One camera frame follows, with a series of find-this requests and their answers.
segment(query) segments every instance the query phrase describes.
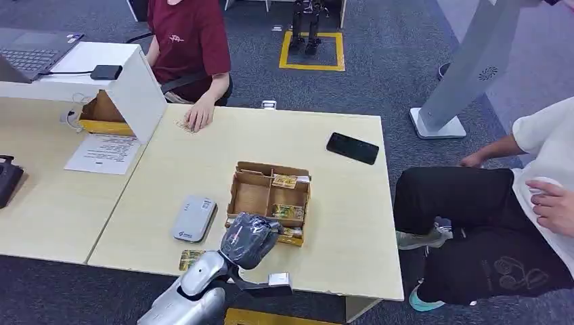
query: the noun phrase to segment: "maroon t-shirt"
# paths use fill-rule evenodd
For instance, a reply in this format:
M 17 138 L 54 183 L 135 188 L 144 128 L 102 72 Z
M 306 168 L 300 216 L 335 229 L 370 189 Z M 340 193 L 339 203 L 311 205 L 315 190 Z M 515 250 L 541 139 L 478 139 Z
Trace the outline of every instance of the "maroon t-shirt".
M 152 67 L 166 83 L 205 70 L 208 76 L 231 70 L 229 47 L 218 0 L 150 0 L 148 24 L 158 39 L 160 55 Z M 211 77 L 180 87 L 175 93 L 195 102 L 211 86 Z

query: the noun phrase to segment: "robot leg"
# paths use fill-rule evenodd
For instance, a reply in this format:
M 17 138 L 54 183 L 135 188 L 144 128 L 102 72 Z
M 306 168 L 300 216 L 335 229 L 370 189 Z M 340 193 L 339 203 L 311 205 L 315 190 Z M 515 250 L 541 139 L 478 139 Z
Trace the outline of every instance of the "robot leg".
M 303 0 L 296 0 L 293 3 L 293 36 L 289 51 L 298 51 L 305 39 L 301 37 L 301 22 L 303 21 Z
M 323 10 L 322 0 L 312 0 L 313 1 L 313 17 L 311 18 L 311 24 L 309 25 L 309 42 L 307 42 L 307 47 L 305 48 L 305 54 L 309 56 L 314 56 L 317 53 L 317 47 L 321 44 L 321 39 L 317 37 L 319 32 L 319 15 Z

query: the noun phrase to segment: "telephone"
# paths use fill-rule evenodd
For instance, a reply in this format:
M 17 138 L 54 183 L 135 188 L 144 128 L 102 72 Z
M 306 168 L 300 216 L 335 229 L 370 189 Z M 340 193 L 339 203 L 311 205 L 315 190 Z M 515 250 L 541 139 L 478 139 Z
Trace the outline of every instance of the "telephone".
M 16 189 L 16 185 L 22 178 L 24 170 L 12 164 L 13 156 L 2 156 L 3 162 L 0 162 L 0 209 L 6 207 L 12 193 Z

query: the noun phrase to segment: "yellow floor marking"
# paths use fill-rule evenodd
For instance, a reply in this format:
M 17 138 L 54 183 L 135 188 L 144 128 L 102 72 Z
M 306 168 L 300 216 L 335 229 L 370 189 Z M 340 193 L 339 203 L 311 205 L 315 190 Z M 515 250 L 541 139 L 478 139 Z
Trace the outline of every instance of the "yellow floor marking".
M 289 64 L 287 57 L 289 55 L 289 43 L 293 32 L 287 30 L 283 38 L 283 46 L 281 48 L 281 56 L 279 59 L 279 67 L 285 69 L 299 69 L 299 70 L 323 70 L 323 71 L 345 71 L 345 53 L 343 51 L 343 34 L 341 32 L 320 32 L 319 37 L 334 37 L 337 55 L 336 66 L 320 66 L 311 64 Z M 301 36 L 309 36 L 309 33 L 302 32 Z
M 229 308 L 225 325 L 338 325 L 334 323 L 305 320 L 302 318 L 260 313 L 257 311 Z

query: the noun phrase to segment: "white t-shirt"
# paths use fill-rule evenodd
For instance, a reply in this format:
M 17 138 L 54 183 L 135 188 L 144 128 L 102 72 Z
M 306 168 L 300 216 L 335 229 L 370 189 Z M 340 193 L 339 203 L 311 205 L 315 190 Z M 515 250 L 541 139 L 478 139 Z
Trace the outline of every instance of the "white t-shirt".
M 512 126 L 518 146 L 536 159 L 524 169 L 513 169 L 512 189 L 522 209 L 556 254 L 564 261 L 574 278 L 574 238 L 555 234 L 540 226 L 526 181 L 537 176 L 555 179 L 574 191 L 574 97 L 519 118 Z

